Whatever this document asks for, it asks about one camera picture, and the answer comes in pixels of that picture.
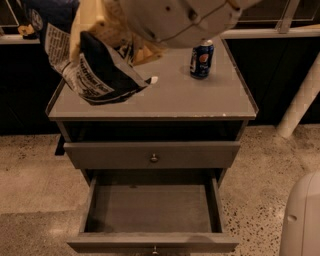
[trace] floor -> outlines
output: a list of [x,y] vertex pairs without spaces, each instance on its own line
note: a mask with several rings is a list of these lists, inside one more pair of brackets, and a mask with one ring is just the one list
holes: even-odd
[[[78,232],[88,186],[67,156],[54,155],[58,138],[0,137],[0,255],[77,255],[66,240]],[[215,255],[278,255],[290,189],[319,170],[319,153],[320,125],[300,125],[289,139],[273,126],[248,127],[220,187],[240,244]]]

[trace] gray nightstand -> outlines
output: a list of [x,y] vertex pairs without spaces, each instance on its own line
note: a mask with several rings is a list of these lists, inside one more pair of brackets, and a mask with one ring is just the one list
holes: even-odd
[[257,107],[220,38],[210,76],[189,75],[191,49],[135,69],[156,85],[90,106],[63,83],[48,106],[90,185],[77,252],[230,252],[218,186]]

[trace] black wall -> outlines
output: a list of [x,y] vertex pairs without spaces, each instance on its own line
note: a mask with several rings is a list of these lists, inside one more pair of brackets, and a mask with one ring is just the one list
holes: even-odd
[[0,45],[0,135],[59,132],[45,109],[60,80],[41,45]]
[[[250,124],[278,124],[320,51],[320,38],[227,42],[260,110]],[[319,95],[301,123],[320,123]]]

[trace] open drawer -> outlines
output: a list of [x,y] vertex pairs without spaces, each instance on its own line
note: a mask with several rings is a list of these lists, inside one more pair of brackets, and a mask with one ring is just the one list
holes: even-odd
[[79,253],[231,252],[214,171],[96,171]]

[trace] pepsi can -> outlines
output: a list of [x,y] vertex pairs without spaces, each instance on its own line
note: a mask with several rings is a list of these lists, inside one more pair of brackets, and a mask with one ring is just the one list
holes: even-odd
[[214,46],[211,40],[204,41],[193,48],[190,64],[190,74],[194,78],[202,79],[209,75]]

